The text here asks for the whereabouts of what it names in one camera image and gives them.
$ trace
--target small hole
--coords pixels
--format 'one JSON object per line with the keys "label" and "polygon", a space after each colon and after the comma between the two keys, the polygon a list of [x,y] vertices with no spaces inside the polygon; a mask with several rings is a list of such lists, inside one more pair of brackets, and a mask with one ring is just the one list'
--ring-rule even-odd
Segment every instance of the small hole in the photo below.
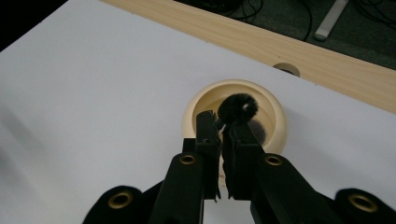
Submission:
{"label": "small hole", "polygon": [[298,70],[298,68],[291,63],[277,63],[276,65],[274,65],[274,68],[290,73],[297,77],[300,76],[300,71]]}
{"label": "small hole", "polygon": [[180,157],[180,162],[185,164],[185,165],[190,165],[195,163],[195,158],[193,156],[187,155],[187,156],[182,156]]}
{"label": "small hole", "polygon": [[121,191],[111,196],[108,200],[108,206],[113,209],[120,209],[127,206],[132,201],[132,193],[129,190]]}
{"label": "small hole", "polygon": [[265,157],[265,161],[270,165],[281,165],[282,160],[276,156],[267,156]]}
{"label": "small hole", "polygon": [[376,203],[364,195],[351,194],[348,199],[350,203],[364,212],[373,213],[378,210]]}

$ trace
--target white desk surface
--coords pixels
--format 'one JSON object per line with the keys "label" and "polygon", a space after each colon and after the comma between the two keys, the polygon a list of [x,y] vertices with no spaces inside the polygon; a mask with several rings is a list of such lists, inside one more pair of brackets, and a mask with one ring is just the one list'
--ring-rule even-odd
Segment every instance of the white desk surface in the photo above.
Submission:
{"label": "white desk surface", "polygon": [[[396,208],[396,115],[96,0],[69,0],[0,53],[0,223],[81,223],[118,185],[146,190],[181,151],[190,98],[241,78],[284,106],[283,156],[329,197]],[[204,223],[253,223],[205,201]]]}

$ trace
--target black cable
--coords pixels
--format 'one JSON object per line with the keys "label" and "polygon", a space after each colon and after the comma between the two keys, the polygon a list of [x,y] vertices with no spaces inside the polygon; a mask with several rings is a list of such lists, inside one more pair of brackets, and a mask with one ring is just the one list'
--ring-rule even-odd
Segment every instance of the black cable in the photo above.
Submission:
{"label": "black cable", "polygon": [[306,42],[306,40],[308,39],[309,34],[311,33],[311,30],[312,30],[312,21],[313,21],[312,12],[311,12],[311,9],[309,8],[309,6],[306,4],[305,0],[299,0],[299,1],[301,2],[301,4],[303,4],[303,6],[305,7],[305,9],[306,9],[306,11],[308,12],[308,15],[309,15],[309,26],[308,26],[308,29],[306,31],[305,37],[303,39],[303,41]]}
{"label": "black cable", "polygon": [[254,17],[254,16],[257,15],[257,13],[259,13],[259,12],[262,10],[263,5],[264,5],[264,0],[261,0],[261,1],[260,1],[259,9],[254,10],[254,12],[251,13],[250,15],[246,15],[246,16],[244,16],[244,17],[230,17],[230,18],[233,19],[233,20],[241,21],[241,20],[248,19],[248,18],[250,18],[250,17]]}
{"label": "black cable", "polygon": [[[396,20],[391,19],[390,17],[388,17],[387,15],[385,15],[377,6],[379,4],[382,4],[383,1],[379,1],[379,2],[373,2],[371,0],[367,0],[368,3],[363,2],[362,0],[353,0],[353,2],[355,3],[355,7],[358,10],[358,12],[364,16],[365,18],[371,20],[371,21],[375,21],[375,22],[379,22],[382,23],[386,26],[388,26],[388,28],[396,31],[396,27],[392,26],[396,24]],[[378,17],[372,13],[369,12],[369,10],[366,9],[366,7],[373,7],[373,9],[382,17]]]}

